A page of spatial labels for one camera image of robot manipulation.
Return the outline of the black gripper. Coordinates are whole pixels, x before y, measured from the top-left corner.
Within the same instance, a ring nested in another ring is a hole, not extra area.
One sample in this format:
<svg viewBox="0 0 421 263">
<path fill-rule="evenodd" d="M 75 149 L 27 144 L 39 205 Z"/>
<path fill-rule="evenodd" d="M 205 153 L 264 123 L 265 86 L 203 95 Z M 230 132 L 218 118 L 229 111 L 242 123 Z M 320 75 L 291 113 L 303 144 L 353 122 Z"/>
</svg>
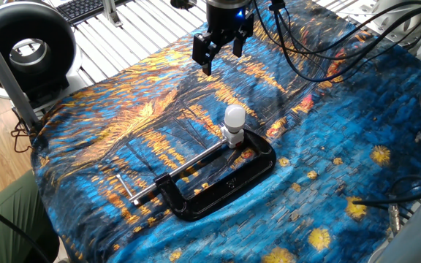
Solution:
<svg viewBox="0 0 421 263">
<path fill-rule="evenodd" d="M 225 9 L 207 6 L 208 33 L 193 36 L 192 59 L 202 67 L 207 76 L 212 73 L 212 60 L 221 46 L 212 41 L 232 41 L 233 54 L 240 58 L 243 46 L 253 36 L 254 14 L 246 11 L 246 6 Z"/>
</svg>

